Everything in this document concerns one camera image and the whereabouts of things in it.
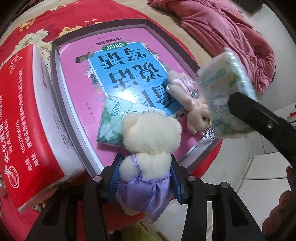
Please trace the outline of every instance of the teddy bear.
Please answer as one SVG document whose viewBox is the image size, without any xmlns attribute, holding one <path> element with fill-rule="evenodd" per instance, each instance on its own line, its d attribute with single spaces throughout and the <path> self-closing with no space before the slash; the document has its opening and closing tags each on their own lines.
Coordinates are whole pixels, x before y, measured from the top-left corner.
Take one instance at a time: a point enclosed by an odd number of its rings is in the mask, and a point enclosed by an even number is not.
<svg viewBox="0 0 296 241">
<path fill-rule="evenodd" d="M 210 126 L 209 107 L 199 95 L 197 83 L 188 75 L 168 72 L 168 86 L 166 91 L 188 110 L 187 127 L 191 134 L 204 131 Z"/>
<path fill-rule="evenodd" d="M 120 204 L 126 214 L 143 211 L 153 223 L 173 197 L 171 153 L 180 145 L 182 127 L 172 117 L 148 112 L 127 114 L 122 130 L 124 147 L 132 155 L 119 167 Z"/>
</svg>

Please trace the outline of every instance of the metal bolt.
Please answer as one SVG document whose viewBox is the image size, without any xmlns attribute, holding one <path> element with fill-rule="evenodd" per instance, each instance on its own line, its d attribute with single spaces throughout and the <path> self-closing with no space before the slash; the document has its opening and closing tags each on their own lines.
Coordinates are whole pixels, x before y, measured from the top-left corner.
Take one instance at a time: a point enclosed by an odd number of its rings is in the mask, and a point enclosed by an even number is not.
<svg viewBox="0 0 296 241">
<path fill-rule="evenodd" d="M 61 187 L 62 189 L 67 189 L 69 187 L 69 183 L 63 183 Z"/>
<path fill-rule="evenodd" d="M 229 183 L 227 183 L 227 182 L 222 182 L 221 183 L 221 186 L 223 187 L 223 188 L 229 188 Z"/>
<path fill-rule="evenodd" d="M 267 122 L 267 129 L 271 130 L 274 127 L 274 123 L 270 120 L 269 122 Z"/>
<path fill-rule="evenodd" d="M 187 179 L 191 182 L 194 182 L 194 181 L 196 181 L 197 178 L 195 176 L 191 175 Z"/>
<path fill-rule="evenodd" d="M 191 91 L 191 96 L 192 96 L 193 99 L 196 99 L 196 100 L 200 97 L 197 90 Z"/>
<path fill-rule="evenodd" d="M 102 177 L 101 176 L 95 176 L 95 177 L 93 177 L 93 180 L 95 182 L 99 182 L 100 180 L 102 180 Z"/>
</svg>

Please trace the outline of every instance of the pink stuffed bunny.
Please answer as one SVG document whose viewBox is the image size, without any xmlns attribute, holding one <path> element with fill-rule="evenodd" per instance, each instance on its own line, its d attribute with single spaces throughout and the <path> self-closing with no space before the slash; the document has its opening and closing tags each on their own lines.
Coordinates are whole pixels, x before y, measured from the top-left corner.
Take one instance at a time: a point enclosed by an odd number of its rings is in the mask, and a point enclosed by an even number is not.
<svg viewBox="0 0 296 241">
<path fill-rule="evenodd" d="M 189 111 L 187 127 L 192 134 L 204 131 L 209 127 L 210 113 L 205 100 L 199 96 L 197 83 L 188 75 L 168 72 L 169 84 L 166 91 Z"/>
</svg>

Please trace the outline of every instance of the red box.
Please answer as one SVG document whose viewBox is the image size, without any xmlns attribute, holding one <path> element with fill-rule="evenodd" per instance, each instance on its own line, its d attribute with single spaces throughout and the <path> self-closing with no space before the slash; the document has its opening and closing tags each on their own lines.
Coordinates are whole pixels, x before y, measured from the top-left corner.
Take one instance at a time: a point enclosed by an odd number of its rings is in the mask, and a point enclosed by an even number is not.
<svg viewBox="0 0 296 241">
<path fill-rule="evenodd" d="M 31 44 L 13 55 L 0 78 L 0 172 L 21 212 L 84 167 L 57 111 L 38 48 Z"/>
</svg>

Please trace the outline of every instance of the logo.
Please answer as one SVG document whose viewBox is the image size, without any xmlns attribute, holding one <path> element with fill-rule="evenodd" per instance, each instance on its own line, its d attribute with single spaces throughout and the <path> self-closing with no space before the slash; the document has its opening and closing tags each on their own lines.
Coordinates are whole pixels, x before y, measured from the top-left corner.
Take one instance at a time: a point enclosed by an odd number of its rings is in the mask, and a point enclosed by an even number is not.
<svg viewBox="0 0 296 241">
<path fill-rule="evenodd" d="M 13 60 L 10 62 L 10 73 L 11 74 L 13 72 L 13 70 L 15 69 L 16 64 L 21 60 L 22 57 L 18 56 L 18 54 L 13 58 Z"/>
<path fill-rule="evenodd" d="M 5 165 L 4 173 L 8 176 L 8 180 L 13 188 L 18 188 L 20 185 L 20 178 L 16 169 L 13 166 L 7 168 Z"/>
<path fill-rule="evenodd" d="M 122 48 L 122 47 L 126 47 L 128 44 L 126 42 L 117 42 L 117 43 L 114 43 L 114 44 L 108 44 L 108 45 L 105 45 L 102 47 L 102 50 L 103 51 L 110 51 L 110 50 L 113 50 L 113 49 L 118 49 L 118 48 Z"/>
</svg>

